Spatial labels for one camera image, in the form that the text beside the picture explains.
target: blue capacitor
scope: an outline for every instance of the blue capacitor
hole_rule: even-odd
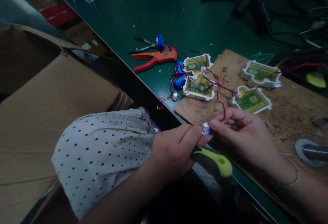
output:
[[[161,34],[156,35],[156,44],[157,44],[157,50],[164,50],[164,41],[163,36]]]
[[[186,80],[184,77],[187,77],[186,74],[183,74],[183,62],[182,61],[178,61],[177,62],[177,66],[175,67],[176,68],[176,76],[180,77],[178,79],[176,79],[173,83],[173,87],[175,89],[180,89],[185,83],[186,83]]]
[[[209,128],[208,123],[203,123],[203,125],[202,125],[202,134],[203,135],[209,134],[209,131],[210,131],[210,128]]]

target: yellow wire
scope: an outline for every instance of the yellow wire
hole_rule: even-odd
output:
[[[290,59],[290,58],[285,57],[283,60],[281,60],[281,61],[277,64],[276,67],[279,68],[279,66],[280,66],[281,64],[283,64],[284,62],[288,61],[289,59]],[[260,76],[260,77],[256,77],[255,79],[262,79],[262,78],[265,78],[265,77],[271,76],[271,75],[273,75],[275,72],[277,72],[277,71],[274,70],[273,72],[271,72],[271,73],[268,74],[268,75]]]

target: circuit board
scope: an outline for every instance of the circuit board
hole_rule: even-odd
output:
[[[268,78],[271,80],[271,76],[269,76],[270,74],[272,74],[271,71],[265,70],[263,68],[258,68],[256,66],[249,66],[247,68],[247,73],[253,74],[255,76],[256,79],[258,80],[263,80],[264,78]]]
[[[206,58],[201,58],[199,60],[194,60],[194,59],[190,59],[186,62],[186,66],[188,70],[194,70],[194,69],[200,69],[201,67],[205,67],[206,66]]]
[[[236,100],[242,110],[254,112],[265,107],[267,104],[263,98],[254,91],[246,92],[242,97]]]
[[[186,90],[189,92],[194,92],[194,93],[200,93],[203,95],[209,95],[211,90],[207,90],[206,92],[202,92],[198,87],[196,87],[195,85],[193,85],[193,83],[195,85],[197,85],[201,90],[205,90],[206,88],[208,88],[210,85],[212,84],[205,84],[205,83],[199,83],[199,82],[195,82],[195,81],[191,81],[188,83]]]

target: red crate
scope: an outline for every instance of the red crate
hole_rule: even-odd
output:
[[[66,2],[58,3],[40,12],[54,27],[59,27],[79,16]]]

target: screwdriver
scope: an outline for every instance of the screwdriver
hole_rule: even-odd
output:
[[[227,178],[232,174],[230,161],[215,150],[197,145],[191,153],[191,158],[203,166],[214,178],[218,176]]]

